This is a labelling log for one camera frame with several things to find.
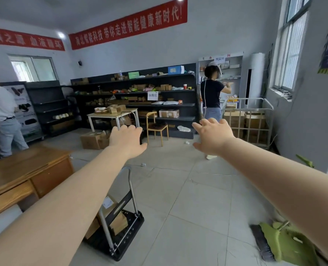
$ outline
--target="black t-shirt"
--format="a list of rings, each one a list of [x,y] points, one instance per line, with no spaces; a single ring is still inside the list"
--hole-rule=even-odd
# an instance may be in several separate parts
[[[224,85],[212,79],[206,80],[206,103],[207,107],[220,107],[219,106],[219,94],[224,88]],[[203,107],[206,107],[205,104],[205,81],[201,82],[201,97],[203,101]]]

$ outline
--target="man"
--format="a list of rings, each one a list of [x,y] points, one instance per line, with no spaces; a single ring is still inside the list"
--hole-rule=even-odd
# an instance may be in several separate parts
[[[0,87],[0,156],[11,156],[11,143],[20,150],[29,148],[21,133],[21,124],[15,118],[17,105],[13,95]]]

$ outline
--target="black hair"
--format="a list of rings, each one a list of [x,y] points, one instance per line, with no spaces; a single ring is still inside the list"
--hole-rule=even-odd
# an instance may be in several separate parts
[[[209,79],[212,78],[212,75],[214,74],[214,72],[217,72],[219,73],[219,68],[218,66],[215,66],[215,65],[210,65],[210,66],[207,66],[205,68],[205,76]]]

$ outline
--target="hand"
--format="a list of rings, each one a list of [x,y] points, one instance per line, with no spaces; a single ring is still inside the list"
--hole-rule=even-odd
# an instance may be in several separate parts
[[[122,152],[126,160],[137,157],[147,149],[147,143],[140,145],[142,130],[141,127],[136,128],[133,125],[128,128],[126,125],[122,125],[120,130],[113,127],[109,146]]]
[[[193,146],[208,155],[219,156],[224,143],[235,138],[231,127],[229,127],[226,120],[220,120],[218,123],[214,118],[202,119],[200,123],[202,125],[196,122],[192,124],[201,137],[201,143],[193,143]]]

